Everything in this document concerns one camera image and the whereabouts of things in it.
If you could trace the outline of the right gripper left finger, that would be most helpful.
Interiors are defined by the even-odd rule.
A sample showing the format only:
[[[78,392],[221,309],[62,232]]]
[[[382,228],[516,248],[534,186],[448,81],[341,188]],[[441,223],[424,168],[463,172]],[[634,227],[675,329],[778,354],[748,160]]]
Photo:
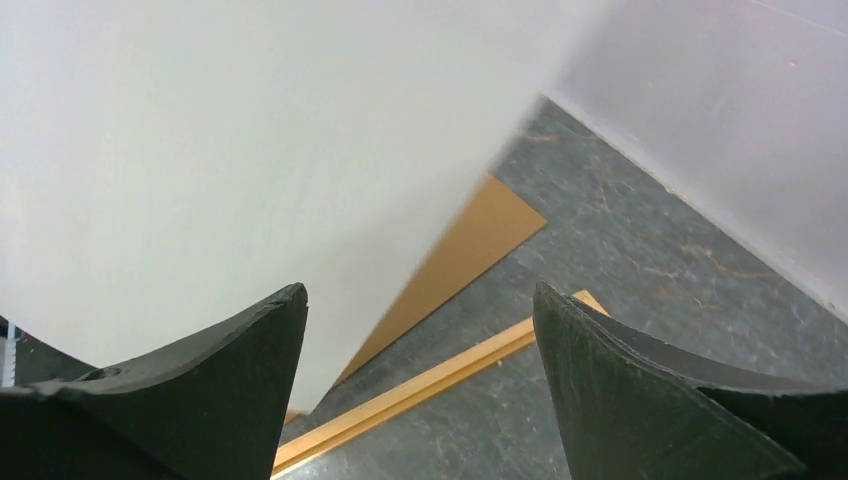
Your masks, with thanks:
[[[267,479],[308,315],[295,283],[72,381],[1,391],[5,479]]]

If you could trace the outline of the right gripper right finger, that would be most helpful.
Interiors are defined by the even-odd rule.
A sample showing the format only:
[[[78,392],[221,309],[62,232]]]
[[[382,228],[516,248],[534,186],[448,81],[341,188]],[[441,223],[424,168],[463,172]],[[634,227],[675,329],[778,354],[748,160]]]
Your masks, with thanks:
[[[843,479],[847,390],[683,350],[539,283],[533,325],[575,479]]]

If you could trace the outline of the wooden picture frame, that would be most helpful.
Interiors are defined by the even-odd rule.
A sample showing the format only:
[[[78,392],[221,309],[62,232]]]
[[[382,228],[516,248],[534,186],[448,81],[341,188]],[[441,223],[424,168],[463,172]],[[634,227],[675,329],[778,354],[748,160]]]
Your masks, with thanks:
[[[412,379],[279,447],[271,477],[283,475],[374,429],[535,342],[528,317]]]

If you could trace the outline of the brown frame backing board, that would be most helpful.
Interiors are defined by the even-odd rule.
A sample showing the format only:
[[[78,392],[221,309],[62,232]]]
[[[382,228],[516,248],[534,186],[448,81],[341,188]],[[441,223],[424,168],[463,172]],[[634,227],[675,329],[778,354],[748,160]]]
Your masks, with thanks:
[[[337,380],[352,375],[546,224],[516,193],[487,176]]]

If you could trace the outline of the window plant photo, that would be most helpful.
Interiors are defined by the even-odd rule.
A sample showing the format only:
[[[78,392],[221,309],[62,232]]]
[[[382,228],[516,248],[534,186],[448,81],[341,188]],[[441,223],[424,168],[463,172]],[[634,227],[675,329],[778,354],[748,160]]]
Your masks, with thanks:
[[[285,285],[312,410],[610,1],[5,1],[1,313],[95,367]]]

